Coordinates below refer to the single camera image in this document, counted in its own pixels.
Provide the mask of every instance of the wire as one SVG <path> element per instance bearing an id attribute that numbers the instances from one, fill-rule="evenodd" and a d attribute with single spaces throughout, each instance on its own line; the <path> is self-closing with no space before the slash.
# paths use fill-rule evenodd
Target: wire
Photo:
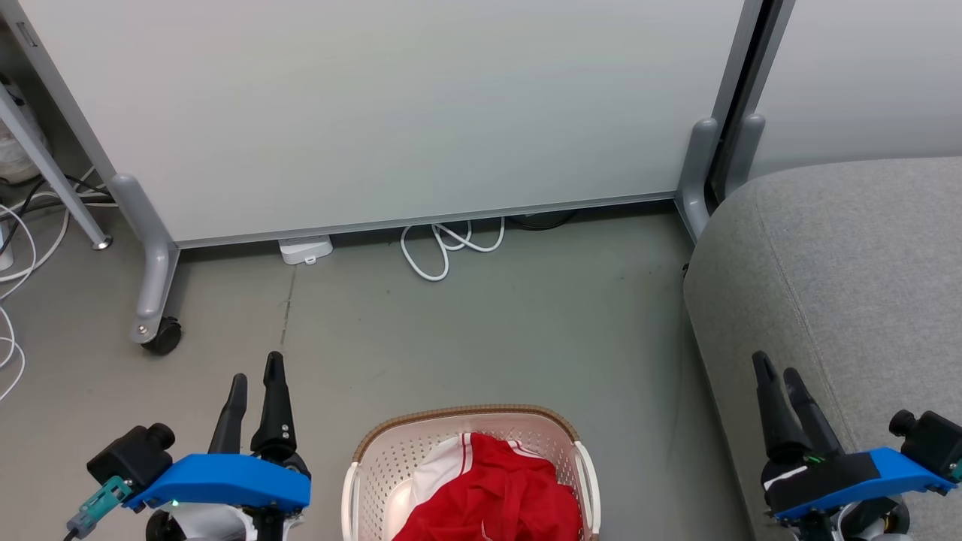
<path id="1" fill-rule="evenodd" d="M 87 169 L 87 172 L 84 173 L 84 176 L 80 177 L 80 181 L 84 182 L 85 180 L 87 180 L 96 170 L 97 170 L 97 167 L 90 166 L 90 168 Z"/>
<path id="2" fill-rule="evenodd" d="M 68 175 L 68 174 L 64 175 L 64 177 L 66 177 L 66 179 L 69 180 L 70 182 L 74 182 L 74 183 L 76 183 L 76 184 L 78 184 L 78 185 L 80 185 L 80 186 L 83 186 L 84 188 L 86 188 L 86 189 L 88 189 L 88 190 L 90 190 L 90 191 L 92 191 L 92 192 L 101 193 L 101 194 L 103 194 L 103 195 L 110 195 L 110 194 L 111 194 L 110 192 L 104 190 L 103 188 L 100 188 L 99 186 L 93 186 L 93 185 L 91 185 L 91 184 L 88 184 L 87 181 L 81 180 L 81 179 L 79 179 L 79 178 L 74 178 L 74 177 L 72 177 L 72 176 L 70 176 L 70 175 Z"/>
<path id="3" fill-rule="evenodd" d="M 3 241 L 3 245 L 0 245 L 0 254 L 3 254 L 3 252 L 7 251 L 7 246 L 10 245 L 10 241 L 11 241 L 11 239 L 13 238 L 13 233 L 16 233 L 16 228 L 17 228 L 17 226 L 18 226 L 20 223 L 23 223 L 23 220 L 20 219 L 20 218 L 23 218 L 23 215 L 27 214 L 27 207 L 30 206 L 30 200 L 34 198 L 34 194 L 37 193 L 37 190 L 40 189 L 40 186 L 43 186 L 43 183 L 44 183 L 44 182 L 46 182 L 46 180 L 43 179 L 43 178 L 41 178 L 40 180 L 38 180 L 37 183 L 34 185 L 34 187 L 31 188 L 30 191 L 27 193 L 27 196 L 23 199 L 23 204 L 20 205 L 20 213 L 19 213 L 19 216 L 14 215 L 14 216 L 17 216 L 17 221 L 18 221 L 19 223 L 15 223 L 15 224 L 13 225 L 13 227 L 10 228 L 10 231 L 7 233 L 7 238 L 4 239 L 4 241 Z"/>
<path id="4" fill-rule="evenodd" d="M 564 224 L 568 223 L 569 221 L 571 221 L 571 219 L 574 218 L 575 215 L 577 215 L 577 214 L 578 214 L 578 211 L 577 211 L 577 209 L 575 209 L 575 210 L 567 213 L 563 218 L 559 219 L 558 221 L 555 221 L 554 223 L 550 223 L 550 224 L 548 224 L 548 225 L 532 225 L 532 224 L 530 224 L 530 223 L 525 222 L 525 221 L 522 220 L 522 219 L 517 219 L 517 218 L 511 217 L 511 216 L 508 217 L 508 221 L 510 221 L 511 223 L 513 223 L 514 225 L 516 225 L 517 227 L 519 227 L 519 228 L 521 228 L 521 229 L 524 229 L 524 230 L 526 230 L 526 231 L 547 231 L 548 229 L 554 229 L 555 227 L 561 227 L 562 225 L 564 225 Z"/>
<path id="5" fill-rule="evenodd" d="M 447 258 L 447 252 L 458 251 L 465 246 L 471 248 L 472 250 L 479 251 L 482 253 L 493 252 L 497 249 L 498 246 L 501 246 L 501 241 L 504 240 L 504 217 L 501 218 L 501 226 L 497 233 L 497 242 L 495 242 L 494 245 L 487 246 L 487 247 L 476 245 L 470 241 L 471 240 L 471 221 L 470 220 L 468 220 L 468 233 L 465 237 L 461 237 L 460 235 L 458 235 L 454 231 L 451 231 L 450 229 L 448 229 L 447 227 L 445 227 L 440 223 L 432 223 L 431 233 L 434 234 L 434 240 L 438 242 L 438 247 L 441 249 L 441 256 L 444 259 L 444 270 L 442 270 L 441 274 L 438 274 L 435 276 L 421 270 L 420 267 L 418 267 L 418 265 L 415 263 L 414 259 L 411 258 L 411 254 L 408 253 L 408 246 L 405 244 L 405 239 L 407 239 L 408 231 L 411 230 L 411 227 L 412 226 L 409 225 L 405 227 L 403 231 L 401 231 L 401 252 L 404 253 L 404 259 L 408 260 L 408 264 L 411 265 L 411 268 L 414 269 L 414 271 L 418 274 L 418 276 L 431 282 L 440 282 L 447 277 L 447 272 L 450 270 L 450 262 L 448 261 L 448 258 Z M 447 233 L 451 237 L 454 237 L 454 240 L 458 241 L 458 244 L 448 245 L 447 243 L 445 243 L 444 240 L 441 238 L 442 231 L 444 233 Z"/>
<path id="6" fill-rule="evenodd" d="M 85 173 L 84 176 L 80 179 L 81 182 L 78 182 L 77 184 L 88 187 L 89 190 L 94 190 L 96 192 L 95 187 L 88 186 L 85 182 L 87 178 L 93 173 L 93 171 L 94 169 L 93 167 L 91 167 L 87 171 L 87 173 Z M 0 205 L 0 211 L 2 211 L 2 214 L 0 214 L 0 217 L 7 218 L 6 215 L 10 215 L 10 217 L 13 217 L 14 219 L 16 219 L 16 224 L 14 224 L 13 227 L 11 227 L 9 234 L 7 235 L 7 239 L 3 243 L 3 247 L 0 247 L 0 253 L 3 253 L 3 250 L 5 250 L 8 245 L 10 245 L 10 240 L 13 238 L 13 232 L 16 230 L 17 225 L 22 226 L 23 232 L 27 234 L 27 240 L 30 242 L 30 251 L 31 251 L 30 267 L 20 272 L 16 272 L 8 276 L 0 277 L 0 282 L 9 282 L 19 278 L 19 281 L 16 282 L 13 285 L 13 287 L 11 287 L 9 290 L 7 290 L 6 293 L 0 296 L 0 302 L 2 302 L 8 296 L 12 295 L 14 291 L 16 291 L 21 285 L 23 285 L 23 283 L 27 281 L 27 278 L 29 278 L 30 275 L 33 273 L 34 269 L 36 269 L 40 265 L 43 265 L 45 261 L 50 259 L 50 256 L 53 255 L 54 251 L 57 250 L 57 247 L 60 246 L 61 242 L 63 241 L 64 235 L 66 235 L 66 228 L 67 228 L 67 225 L 70 223 L 70 213 L 68 211 L 63 212 L 63 225 L 61 226 L 61 231 L 60 231 L 60 234 L 57 236 L 57 240 L 54 241 L 50 249 L 47 250 L 45 254 L 43 254 L 43 257 L 41 257 L 39 261 L 37 260 L 37 243 L 34 241 L 34 235 L 30 232 L 30 228 L 27 227 L 27 223 L 23 221 L 23 215 L 27 214 L 32 210 L 38 210 L 38 208 L 29 209 L 28 207 L 30 205 L 31 199 L 37 194 L 37 190 L 42 184 L 43 184 L 43 180 L 41 179 L 30 190 L 30 192 L 27 194 L 27 197 L 23 200 L 23 203 L 18 205 L 20 209 L 19 215 L 15 213 L 13 209 L 4 205 Z M 10 384 L 10 387 L 8 387 L 7 390 L 4 391 L 2 395 L 0 395 L 0 402 L 2 402 L 3 399 L 5 399 L 7 395 L 11 393 L 13 388 L 16 387 L 17 383 L 19 383 L 20 379 L 23 377 L 23 371 L 27 368 L 27 355 L 23 352 L 23 348 L 20 346 L 20 344 L 16 342 L 16 334 L 13 331 L 13 323 L 10 321 L 10 315 L 7 314 L 7 310 L 3 307 L 2 304 L 0 304 L 0 315 L 3 316 L 3 320 L 7 323 L 7 327 L 10 329 L 10 338 L 0 336 L 0 341 L 10 343 L 10 351 L 7 353 L 7 357 L 2 362 L 0 362 L 0 369 L 6 367 L 7 364 L 10 363 L 15 351 L 19 352 L 20 354 L 20 370 L 17 372 L 16 377 L 13 379 L 13 383 Z M 68 534 L 66 538 L 69 539 L 71 536 L 76 536 L 76 530 L 72 530 L 71 533 Z"/>
<path id="7" fill-rule="evenodd" d="M 22 273 L 23 276 L 20 278 L 19 282 L 17 282 L 6 293 L 0 296 L 0 301 L 2 301 L 3 299 L 10 296 L 14 291 L 16 291 L 17 288 L 23 285 L 23 282 L 27 281 L 27 278 L 30 277 L 31 272 L 33 272 L 34 269 L 37 267 L 37 244 L 34 242 L 34 236 L 33 234 L 31 234 L 30 228 L 27 227 L 27 224 L 24 223 L 21 217 L 14 214 L 12 210 L 10 210 L 4 205 L 0 205 L 0 210 L 2 210 L 4 214 L 10 214 L 11 216 L 16 217 L 16 220 L 19 222 L 19 224 L 23 226 L 23 232 L 27 234 L 27 239 L 30 241 L 30 249 L 32 253 L 30 267 L 25 272 Z M 24 354 L 23 348 L 20 347 L 20 344 L 16 342 L 16 335 L 13 332 L 13 323 L 11 323 L 10 316 L 7 315 L 7 310 L 4 309 L 2 305 L 0 305 L 0 315 L 3 316 L 4 321 L 7 322 L 7 327 L 10 328 L 10 338 L 0 336 L 0 340 L 4 342 L 10 342 L 10 352 L 7 353 L 7 358 L 5 358 L 3 362 L 0 362 L 0 369 L 7 366 L 7 363 L 9 363 L 10 360 L 13 358 L 13 353 L 15 351 L 20 352 L 20 372 L 17 373 L 10 387 L 8 387 L 6 391 L 4 391 L 3 395 L 0 395 L 0 401 L 2 401 L 7 397 L 7 395 L 10 394 L 10 392 L 13 390 L 13 387 L 16 387 L 16 384 L 20 382 L 20 378 L 23 377 L 23 371 L 27 367 L 27 356 Z"/>
<path id="8" fill-rule="evenodd" d="M 29 274 L 31 271 L 33 271 L 33 269 L 36 269 L 40 265 L 43 265 L 44 263 L 46 263 L 47 260 L 50 259 L 50 256 L 52 256 L 54 252 L 57 251 L 57 248 L 60 247 L 61 243 L 63 242 L 63 237 L 66 236 L 66 227 L 69 223 L 70 223 L 70 213 L 68 211 L 64 211 L 63 225 L 61 225 L 61 232 L 59 235 L 57 235 L 57 240 L 55 240 L 54 243 L 50 246 L 50 249 L 48 249 L 47 252 L 43 254 L 43 257 L 41 257 L 37 261 L 37 263 L 33 265 L 33 267 L 30 269 L 21 270 L 20 272 L 15 272 L 7 276 L 0 276 L 0 284 L 5 282 L 12 282 L 15 279 L 19 278 L 20 276 L 23 276 L 24 274 Z"/>
<path id="9" fill-rule="evenodd" d="M 40 197 L 41 195 L 47 195 L 47 194 L 49 194 L 49 192 L 40 192 L 40 193 L 38 193 L 37 195 L 34 196 L 34 200 L 36 200 L 37 197 Z M 116 207 L 117 207 L 117 204 L 114 203 L 112 199 L 102 198 L 103 195 L 101 195 L 100 193 L 78 193 L 78 195 L 81 196 L 81 197 L 84 197 L 84 196 L 86 196 L 86 197 L 90 197 L 90 196 L 101 197 L 100 199 L 95 199 L 95 200 L 93 200 L 93 201 L 91 201 L 91 202 L 85 202 L 84 205 L 86 205 L 86 206 L 88 206 L 88 207 L 102 207 L 102 208 L 116 208 Z M 23 213 L 23 214 L 24 214 L 24 215 L 28 215 L 28 214 L 30 214 L 30 213 L 32 213 L 32 212 L 34 212 L 34 211 L 42 211 L 43 209 L 49 209 L 49 208 L 53 208 L 53 207 L 63 207 L 63 201 L 59 201 L 59 200 L 58 200 L 58 201 L 51 201 L 51 202 L 49 202 L 49 203 L 41 203 L 41 204 L 39 204 L 39 205 L 32 205 L 32 206 L 31 206 L 29 209 L 27 209 L 27 211 L 26 211 L 25 213 Z M 12 206 L 10 209 L 15 211 L 15 210 L 18 209 L 18 208 L 20 208 L 20 205 L 14 205 L 14 206 Z M 13 217 L 4 216 L 4 217 L 0 218 L 0 221 L 13 221 Z"/>

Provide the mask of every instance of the clothing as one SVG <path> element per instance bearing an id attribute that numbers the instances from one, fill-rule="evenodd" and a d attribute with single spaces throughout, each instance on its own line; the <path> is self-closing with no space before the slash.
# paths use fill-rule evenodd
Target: clothing
<path id="1" fill-rule="evenodd" d="M 573 489 L 519 442 L 461 434 L 431 450 L 412 482 L 416 507 L 393 541 L 578 541 Z"/>

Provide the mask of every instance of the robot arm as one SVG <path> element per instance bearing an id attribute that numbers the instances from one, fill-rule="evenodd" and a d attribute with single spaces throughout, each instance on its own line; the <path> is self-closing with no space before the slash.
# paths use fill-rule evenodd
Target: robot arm
<path id="1" fill-rule="evenodd" d="M 898 495 L 936 492 L 945 496 L 962 477 L 962 427 L 930 411 L 919 420 L 899 411 L 889 430 L 904 437 L 901 452 L 880 448 L 845 454 L 822 410 L 794 369 L 785 371 L 785 405 L 772 361 L 752 355 L 758 404 L 769 458 L 762 486 L 771 515 L 802 541 L 881 541 L 904 533 L 899 514 L 907 510 Z M 885 525 L 873 536 L 864 532 Z"/>
<path id="2" fill-rule="evenodd" d="M 89 463 L 101 489 L 67 523 L 65 541 L 83 539 L 110 510 L 159 508 L 148 524 L 151 541 L 210 537 L 219 540 L 282 541 L 311 501 L 311 475 L 296 453 L 291 398 L 284 358 L 267 357 L 261 424 L 241 454 L 241 421 L 247 407 L 247 378 L 234 376 L 207 453 L 173 462 L 166 452 L 173 432 L 165 425 L 137 426 Z M 224 537 L 225 528 L 235 534 Z"/>

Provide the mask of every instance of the gray sofa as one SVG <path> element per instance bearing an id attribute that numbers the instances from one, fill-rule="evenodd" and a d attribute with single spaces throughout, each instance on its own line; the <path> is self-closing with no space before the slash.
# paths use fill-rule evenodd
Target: gray sofa
<path id="1" fill-rule="evenodd" d="M 798 369 L 847 451 L 898 448 L 892 415 L 962 422 L 962 158 L 884 160 L 753 180 L 711 217 L 685 301 L 759 541 L 765 464 L 750 356 Z M 912 494 L 917 541 L 957 539 L 962 494 Z"/>

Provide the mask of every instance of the white plastic basket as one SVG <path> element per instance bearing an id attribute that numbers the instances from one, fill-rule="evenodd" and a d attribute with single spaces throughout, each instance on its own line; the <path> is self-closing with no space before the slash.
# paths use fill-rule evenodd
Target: white plastic basket
<path id="1" fill-rule="evenodd" d="M 597 541 L 601 500 L 595 465 L 577 432 L 553 411 L 530 405 L 481 405 L 425 411 L 391 419 L 358 446 L 344 477 L 344 541 L 391 541 L 407 520 L 414 468 L 434 446 L 464 432 L 518 440 L 550 460 L 558 482 L 574 488 L 581 507 L 582 541 Z"/>

